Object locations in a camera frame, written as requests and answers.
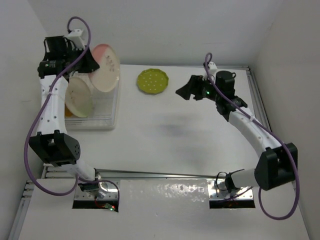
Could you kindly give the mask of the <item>cream and pink plate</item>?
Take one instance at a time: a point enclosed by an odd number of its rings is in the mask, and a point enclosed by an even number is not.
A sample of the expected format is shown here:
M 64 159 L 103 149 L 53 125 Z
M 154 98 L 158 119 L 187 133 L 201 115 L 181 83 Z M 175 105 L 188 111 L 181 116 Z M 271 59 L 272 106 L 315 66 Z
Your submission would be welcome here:
M 99 44 L 91 52 L 99 69 L 89 74 L 92 85 L 100 92 L 112 91 L 120 80 L 120 61 L 109 44 Z

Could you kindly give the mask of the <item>cream and green plate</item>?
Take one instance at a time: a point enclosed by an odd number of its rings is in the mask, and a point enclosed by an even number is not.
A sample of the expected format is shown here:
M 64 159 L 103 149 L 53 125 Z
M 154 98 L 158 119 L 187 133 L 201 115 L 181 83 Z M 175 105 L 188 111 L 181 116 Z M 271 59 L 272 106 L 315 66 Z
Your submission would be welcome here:
M 65 93 L 65 105 L 78 118 L 86 118 L 92 113 L 92 93 L 84 80 L 77 76 L 69 78 Z

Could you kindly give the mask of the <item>green polka dot plate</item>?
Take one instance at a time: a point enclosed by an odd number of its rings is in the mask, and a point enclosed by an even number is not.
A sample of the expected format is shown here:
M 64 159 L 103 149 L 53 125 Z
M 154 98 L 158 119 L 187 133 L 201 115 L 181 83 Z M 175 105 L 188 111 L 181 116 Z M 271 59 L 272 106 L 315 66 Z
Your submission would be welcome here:
M 136 85 L 145 94 L 157 95 L 166 90 L 169 85 L 169 77 L 161 69 L 149 68 L 138 75 Z

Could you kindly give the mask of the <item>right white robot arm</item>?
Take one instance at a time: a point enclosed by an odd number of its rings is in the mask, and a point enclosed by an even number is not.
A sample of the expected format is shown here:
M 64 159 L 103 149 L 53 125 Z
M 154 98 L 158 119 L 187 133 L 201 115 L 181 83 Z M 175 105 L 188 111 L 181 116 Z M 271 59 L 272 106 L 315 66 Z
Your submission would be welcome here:
M 281 144 L 253 116 L 244 100 L 235 94 L 236 73 L 221 70 L 211 83 L 202 75 L 192 75 L 176 90 L 185 100 L 209 99 L 224 119 L 250 143 L 258 156 L 255 168 L 229 172 L 222 186 L 231 193 L 242 187 L 260 187 L 268 191 L 296 180 L 298 149 L 293 143 Z

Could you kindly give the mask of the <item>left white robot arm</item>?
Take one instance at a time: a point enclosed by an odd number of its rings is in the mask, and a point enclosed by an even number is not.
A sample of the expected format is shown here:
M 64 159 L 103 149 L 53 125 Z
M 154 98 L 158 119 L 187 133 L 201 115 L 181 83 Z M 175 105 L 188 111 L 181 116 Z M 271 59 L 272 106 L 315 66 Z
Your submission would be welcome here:
M 45 55 L 37 68 L 41 109 L 36 134 L 27 145 L 45 163 L 73 176 L 94 181 L 96 170 L 80 159 L 80 143 L 67 134 L 65 97 L 70 73 L 91 73 L 99 68 L 89 45 L 80 36 L 53 36 L 44 40 Z

